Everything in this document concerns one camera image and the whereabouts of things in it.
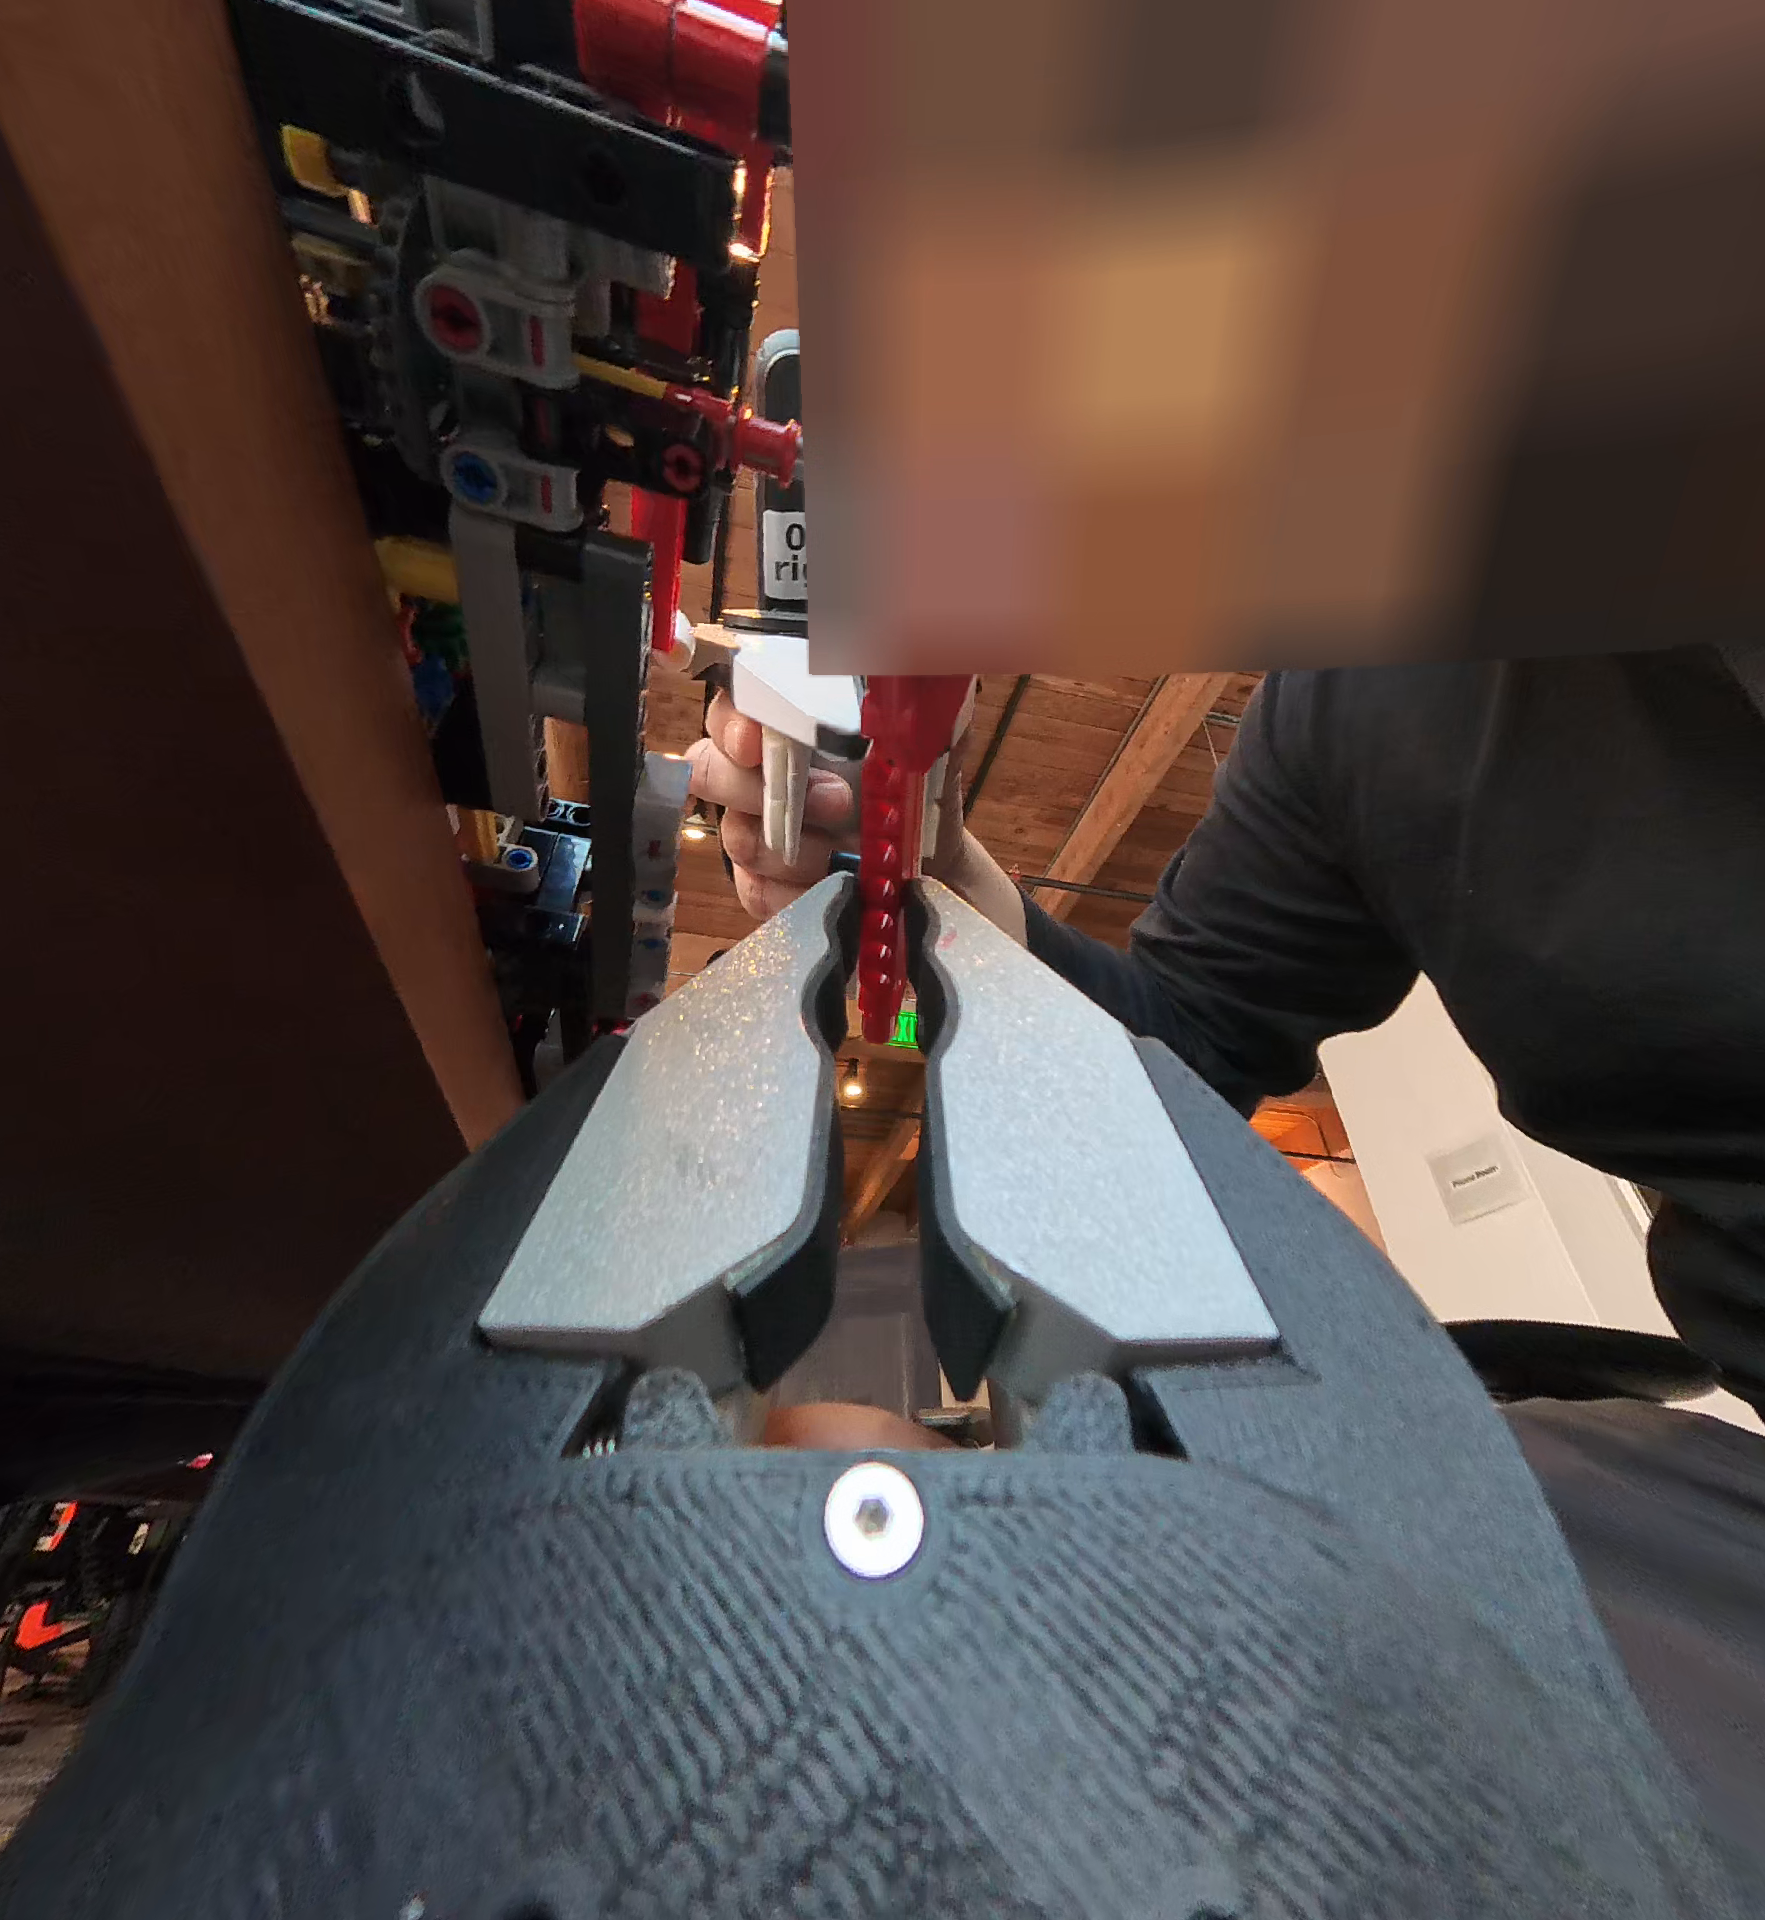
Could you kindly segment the person's right hand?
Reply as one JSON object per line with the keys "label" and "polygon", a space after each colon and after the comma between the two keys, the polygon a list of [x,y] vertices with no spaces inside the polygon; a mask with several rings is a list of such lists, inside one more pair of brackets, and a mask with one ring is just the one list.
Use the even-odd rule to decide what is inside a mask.
{"label": "person's right hand", "polygon": [[[705,708],[703,735],[690,745],[690,798],[721,808],[721,845],[742,908],[755,924],[783,911],[818,883],[837,851],[857,851],[860,808],[837,776],[808,778],[798,861],[787,865],[763,839],[761,732],[723,691]],[[968,829],[968,851],[957,875],[933,875],[1021,947],[1027,944],[1025,901],[1009,875]]]}

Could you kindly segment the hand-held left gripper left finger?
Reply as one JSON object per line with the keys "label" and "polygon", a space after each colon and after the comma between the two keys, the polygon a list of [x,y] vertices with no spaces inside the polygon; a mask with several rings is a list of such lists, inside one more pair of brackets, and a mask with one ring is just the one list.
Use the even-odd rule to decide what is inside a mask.
{"label": "hand-held left gripper left finger", "polygon": [[479,1315],[492,1343],[766,1389],[837,1289],[855,875],[631,1026]]}

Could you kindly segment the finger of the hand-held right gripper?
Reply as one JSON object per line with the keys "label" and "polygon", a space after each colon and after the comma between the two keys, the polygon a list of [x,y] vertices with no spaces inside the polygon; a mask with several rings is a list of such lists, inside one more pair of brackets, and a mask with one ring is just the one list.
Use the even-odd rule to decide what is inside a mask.
{"label": "finger of the hand-held right gripper", "polygon": [[954,739],[913,787],[921,801],[921,827],[913,835],[916,875],[957,875],[965,865],[968,829],[961,757],[963,747]]}
{"label": "finger of the hand-held right gripper", "polygon": [[860,686],[808,666],[807,635],[774,628],[694,628],[690,669],[726,687],[761,732],[761,827],[787,865],[798,861],[811,773],[825,770],[860,796],[869,741]]}

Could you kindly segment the person's black pants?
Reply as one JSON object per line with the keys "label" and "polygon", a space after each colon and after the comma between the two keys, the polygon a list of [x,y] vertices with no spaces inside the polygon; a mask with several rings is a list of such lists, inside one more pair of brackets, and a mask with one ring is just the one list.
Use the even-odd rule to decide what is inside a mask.
{"label": "person's black pants", "polygon": [[1765,1437],[1621,1400],[1504,1418],[1646,1716],[1765,1881]]}

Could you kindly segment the white wall sign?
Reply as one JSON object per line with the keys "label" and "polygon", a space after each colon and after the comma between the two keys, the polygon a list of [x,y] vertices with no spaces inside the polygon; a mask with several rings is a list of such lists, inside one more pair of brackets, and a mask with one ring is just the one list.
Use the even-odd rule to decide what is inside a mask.
{"label": "white wall sign", "polygon": [[1528,1204],[1532,1185],[1509,1140],[1485,1133],[1425,1158],[1450,1226]]}

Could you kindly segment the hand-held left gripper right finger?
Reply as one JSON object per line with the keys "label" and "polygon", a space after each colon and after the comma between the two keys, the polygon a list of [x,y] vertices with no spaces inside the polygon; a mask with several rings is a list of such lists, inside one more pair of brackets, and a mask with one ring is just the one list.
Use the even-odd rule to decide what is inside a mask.
{"label": "hand-held left gripper right finger", "polygon": [[923,1305],[946,1383],[1241,1361],[1279,1326],[1123,1024],[918,879]]}

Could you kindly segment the person's right forearm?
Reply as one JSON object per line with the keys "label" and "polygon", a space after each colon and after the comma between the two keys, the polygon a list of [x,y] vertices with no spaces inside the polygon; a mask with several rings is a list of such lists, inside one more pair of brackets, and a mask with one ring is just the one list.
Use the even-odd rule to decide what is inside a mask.
{"label": "person's right forearm", "polygon": [[1272,674],[1129,945],[1027,901],[1029,947],[1241,1114],[1427,977],[1528,1133],[1658,1163],[1765,1087],[1733,693],[1708,648]]}

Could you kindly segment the dark background chairs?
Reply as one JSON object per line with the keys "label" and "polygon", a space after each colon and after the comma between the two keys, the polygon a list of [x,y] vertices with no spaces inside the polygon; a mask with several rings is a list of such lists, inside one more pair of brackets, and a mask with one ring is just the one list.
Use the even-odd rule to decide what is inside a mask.
{"label": "dark background chairs", "polygon": [[0,1746],[6,1699],[86,1709],[120,1676],[213,1478],[218,1451],[70,1500],[0,1502]]}

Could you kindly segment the building-block toy race car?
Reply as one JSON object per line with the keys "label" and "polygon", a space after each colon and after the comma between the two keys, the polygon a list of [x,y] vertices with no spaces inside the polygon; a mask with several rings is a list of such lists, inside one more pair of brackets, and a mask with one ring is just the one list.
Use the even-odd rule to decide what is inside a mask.
{"label": "building-block toy race car", "polygon": [[653,674],[742,475],[783,4],[240,1],[228,21],[526,1094],[665,995]]}

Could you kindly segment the red toothed toy beam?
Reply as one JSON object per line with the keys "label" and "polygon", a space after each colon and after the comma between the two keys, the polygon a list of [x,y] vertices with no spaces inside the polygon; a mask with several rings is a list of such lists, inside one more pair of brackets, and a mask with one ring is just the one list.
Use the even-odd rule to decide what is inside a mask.
{"label": "red toothed toy beam", "polygon": [[946,756],[966,728],[975,675],[863,675],[857,691],[869,754],[860,784],[855,986],[863,1036],[883,1044],[894,1034],[909,981],[903,899],[931,844],[928,796],[943,789]]}

